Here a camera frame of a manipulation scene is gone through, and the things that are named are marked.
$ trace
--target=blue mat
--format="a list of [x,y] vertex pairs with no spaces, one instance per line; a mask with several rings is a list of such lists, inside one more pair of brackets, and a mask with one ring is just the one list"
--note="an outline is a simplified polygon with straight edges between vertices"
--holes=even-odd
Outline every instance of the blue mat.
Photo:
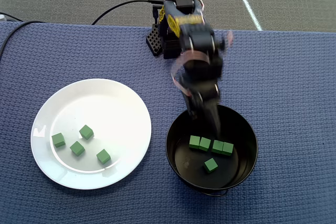
[[[17,25],[0,23],[0,43]],[[148,31],[31,24],[10,39],[0,62],[0,223],[334,223],[336,34],[235,32],[221,103],[250,122],[259,155],[246,181],[213,198],[185,186],[166,159],[166,133],[185,104],[170,77],[173,61],[151,55]],[[52,94],[89,78],[137,92],[152,138],[128,177],[80,191],[40,171],[30,131]]]

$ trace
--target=plate rim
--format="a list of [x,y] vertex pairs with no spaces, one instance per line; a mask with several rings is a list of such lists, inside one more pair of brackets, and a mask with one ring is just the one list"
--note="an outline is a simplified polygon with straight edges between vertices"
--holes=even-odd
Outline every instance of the plate rim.
[[[67,185],[64,185],[60,182],[57,182],[55,181],[53,178],[51,178],[42,168],[41,166],[38,164],[37,160],[36,160],[36,157],[34,155],[34,151],[33,151],[33,133],[34,133],[34,125],[35,125],[35,122],[36,122],[36,119],[38,118],[38,115],[39,113],[41,112],[42,108],[44,107],[44,105],[53,97],[55,96],[57,93],[61,92],[63,89],[67,88],[67,87],[70,87],[72,85],[75,85],[76,83],[79,83],[79,82],[85,82],[85,81],[106,81],[106,82],[113,82],[113,83],[116,83],[118,85],[122,85],[128,89],[130,89],[136,96],[139,97],[139,99],[143,102],[143,105],[145,106],[146,110],[147,110],[147,113],[148,113],[148,116],[149,116],[149,126],[150,126],[150,135],[149,135],[149,141],[148,141],[148,145],[146,146],[146,149],[145,149],[145,152],[143,154],[143,156],[141,158],[139,158],[139,162],[134,166],[134,168],[132,168],[129,173],[126,173],[123,177],[117,179],[116,181],[114,181],[113,183],[111,184],[108,184],[108,185],[103,185],[103,186],[99,186],[99,187],[92,187],[92,188],[78,188],[78,187],[72,187],[72,186],[67,186]],[[114,81],[114,80],[110,80],[110,79],[103,79],[103,78],[91,78],[91,79],[84,79],[84,80],[80,80],[80,81],[75,81],[69,85],[66,85],[64,86],[63,88],[57,90],[53,95],[51,95],[44,103],[43,105],[40,107],[40,109],[38,110],[36,116],[35,116],[35,119],[33,121],[33,124],[32,124],[32,127],[31,127],[31,132],[30,132],[30,149],[31,149],[31,152],[32,152],[32,155],[33,155],[33,158],[35,160],[35,163],[37,164],[38,168],[49,178],[51,179],[52,181],[54,181],[55,183],[61,185],[61,186],[64,186],[64,187],[67,187],[67,188],[71,188],[71,189],[77,189],[77,190],[95,190],[95,189],[100,189],[100,188],[104,188],[104,187],[108,187],[108,186],[111,186],[117,182],[119,182],[120,180],[126,178],[128,175],[130,175],[137,167],[138,165],[141,163],[141,161],[143,160],[143,158],[145,157],[147,151],[148,151],[148,148],[149,148],[149,144],[151,142],[151,138],[152,138],[152,120],[151,120],[151,115],[148,111],[148,108],[145,104],[145,102],[142,100],[142,98],[133,90],[131,89],[130,87],[128,87],[127,85],[121,83],[121,82],[118,82],[118,81]]]

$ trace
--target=black bowl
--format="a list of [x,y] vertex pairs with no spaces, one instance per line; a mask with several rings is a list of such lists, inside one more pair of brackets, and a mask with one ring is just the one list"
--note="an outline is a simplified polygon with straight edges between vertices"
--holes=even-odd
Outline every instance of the black bowl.
[[[187,111],[172,123],[166,139],[166,154],[173,170],[188,186],[205,194],[239,185],[252,172],[258,156],[257,138],[249,123],[238,112],[222,105],[218,105],[218,114],[219,139],[204,119],[192,120]],[[211,139],[209,150],[189,148],[190,135]],[[214,139],[233,143],[232,155],[211,152]],[[203,164],[212,157],[218,169],[208,174]]]

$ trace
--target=green cube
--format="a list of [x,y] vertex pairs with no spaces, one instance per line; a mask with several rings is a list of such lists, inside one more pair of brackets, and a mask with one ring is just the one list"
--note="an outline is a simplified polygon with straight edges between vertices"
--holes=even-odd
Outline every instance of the green cube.
[[111,156],[103,149],[100,153],[97,154],[97,158],[102,164],[105,164],[108,160],[111,159]]
[[56,135],[51,136],[51,138],[53,139],[53,144],[56,147],[60,147],[62,145],[65,145],[65,141],[64,141],[64,137],[62,135],[62,133],[58,133]]
[[199,136],[190,136],[189,148],[198,149],[199,147]]
[[212,152],[215,152],[215,153],[222,153],[223,151],[223,142],[221,141],[218,141],[218,140],[215,140],[214,141],[214,145],[212,146]]
[[233,144],[224,142],[222,153],[227,156],[231,156],[233,151]]
[[79,133],[86,140],[93,136],[93,130],[87,125],[84,125],[83,128],[80,129]]
[[78,141],[75,141],[75,143],[70,146],[70,149],[76,156],[79,156],[83,153],[83,151],[85,151],[84,147]]
[[210,143],[211,143],[210,139],[203,137],[201,138],[200,146],[198,148],[203,151],[207,151],[209,149]]
[[208,173],[211,173],[218,168],[218,165],[216,161],[213,158],[211,158],[208,161],[204,162],[204,168]]

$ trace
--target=yellow label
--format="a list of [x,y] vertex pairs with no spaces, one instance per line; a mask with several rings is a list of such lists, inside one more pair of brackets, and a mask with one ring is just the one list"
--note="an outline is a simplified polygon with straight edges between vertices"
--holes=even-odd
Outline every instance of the yellow label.
[[159,13],[159,22],[161,22],[164,18],[164,6],[162,6],[160,13]]
[[199,24],[203,22],[203,18],[201,15],[185,15],[176,17],[175,21],[179,26],[184,24]]
[[168,25],[170,29],[175,33],[175,35],[179,38],[180,37],[180,27],[173,19],[172,15],[168,15],[167,18]]

